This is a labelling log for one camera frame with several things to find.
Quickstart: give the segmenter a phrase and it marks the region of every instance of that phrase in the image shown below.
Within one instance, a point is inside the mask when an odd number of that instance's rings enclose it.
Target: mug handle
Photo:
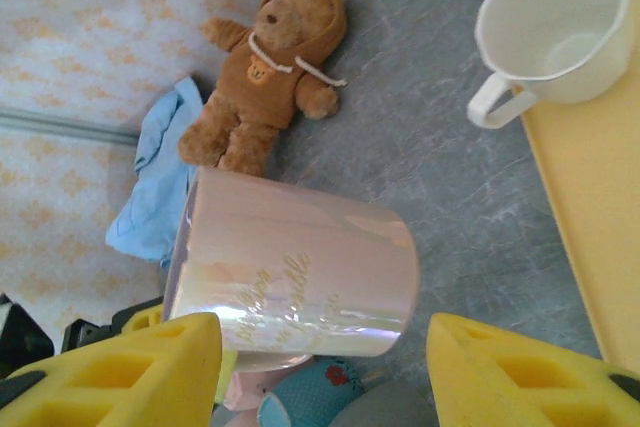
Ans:
[[[469,101],[467,108],[469,120],[478,127],[499,129],[538,101],[533,93],[525,90],[491,111],[498,99],[510,89],[511,85],[502,75],[491,74]]]

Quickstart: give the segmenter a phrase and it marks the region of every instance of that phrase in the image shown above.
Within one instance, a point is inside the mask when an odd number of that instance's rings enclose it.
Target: red pattern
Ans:
[[[324,375],[335,386],[344,385],[349,382],[347,374],[344,373],[342,367],[338,367],[337,365],[330,365]]]

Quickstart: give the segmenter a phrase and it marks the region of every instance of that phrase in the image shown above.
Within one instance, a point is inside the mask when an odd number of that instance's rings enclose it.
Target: gray marble surface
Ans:
[[[473,39],[482,0],[346,1],[350,31],[329,69],[349,80],[342,111],[299,119],[270,176],[386,205],[415,235],[416,314],[388,354],[357,361],[363,375],[409,381],[433,405],[425,336],[440,311],[597,356],[522,125],[465,118],[489,73]]]

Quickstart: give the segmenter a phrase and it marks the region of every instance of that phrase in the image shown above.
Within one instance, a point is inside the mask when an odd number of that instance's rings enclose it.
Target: bear face patch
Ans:
[[[264,60],[251,56],[251,64],[247,69],[247,79],[255,85],[264,84],[269,77],[275,74],[276,71],[272,69]]]

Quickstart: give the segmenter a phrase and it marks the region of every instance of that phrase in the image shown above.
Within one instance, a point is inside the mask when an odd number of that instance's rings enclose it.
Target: brown teddy bear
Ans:
[[[296,106],[312,119],[338,110],[333,87],[346,82],[319,68],[346,28],[342,0],[263,0],[252,29],[209,20],[205,35],[230,55],[202,114],[180,139],[182,160],[263,176]]]

